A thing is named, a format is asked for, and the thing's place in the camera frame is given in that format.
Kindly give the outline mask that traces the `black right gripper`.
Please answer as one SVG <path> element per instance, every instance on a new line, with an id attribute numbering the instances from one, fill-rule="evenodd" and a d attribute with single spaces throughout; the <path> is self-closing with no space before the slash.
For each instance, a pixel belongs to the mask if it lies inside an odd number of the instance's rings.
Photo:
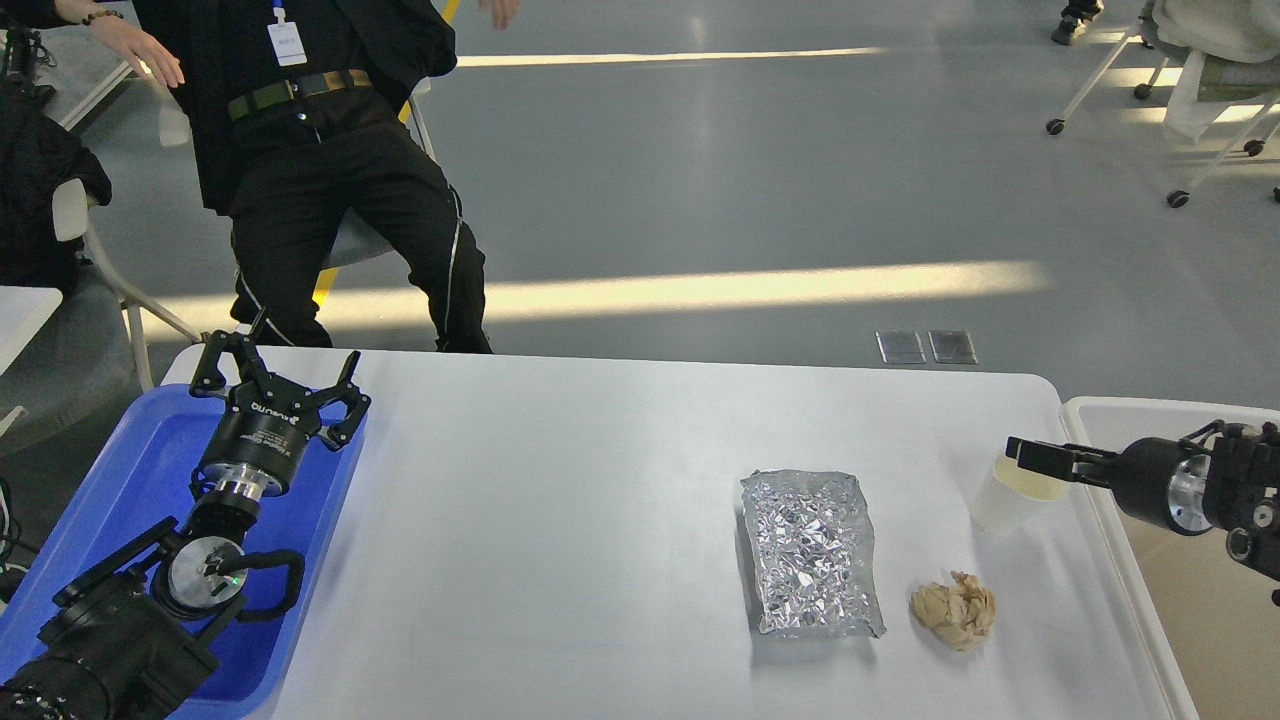
<path id="1" fill-rule="evenodd" d="M 1175 441 L 1143 438 L 1117 455 L 1083 445 L 1007 438 L 1005 456 L 1027 471 L 1111 489 L 1126 515 L 1179 536 L 1211 529 L 1204 512 L 1210 455 Z"/>

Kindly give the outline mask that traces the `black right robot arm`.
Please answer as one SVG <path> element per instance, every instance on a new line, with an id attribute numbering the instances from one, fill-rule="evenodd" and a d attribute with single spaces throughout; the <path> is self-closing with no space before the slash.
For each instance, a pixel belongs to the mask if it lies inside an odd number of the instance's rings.
<path id="1" fill-rule="evenodd" d="M 1178 439 L 1146 437 L 1120 452 L 1011 437 L 1016 468 L 1108 491 L 1128 516 L 1179 536 L 1226 532 L 1228 556 L 1279 579 L 1277 425 L 1216 419 Z"/>

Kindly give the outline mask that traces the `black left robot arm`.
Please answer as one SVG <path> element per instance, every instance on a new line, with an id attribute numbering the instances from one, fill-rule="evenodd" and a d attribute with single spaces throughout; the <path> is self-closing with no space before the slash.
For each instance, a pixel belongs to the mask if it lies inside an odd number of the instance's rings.
<path id="1" fill-rule="evenodd" d="M 5 719 L 238 719 L 289 662 L 362 443 L 358 352 L 312 389 L 218 332 L 125 413 L 3 616 Z"/>

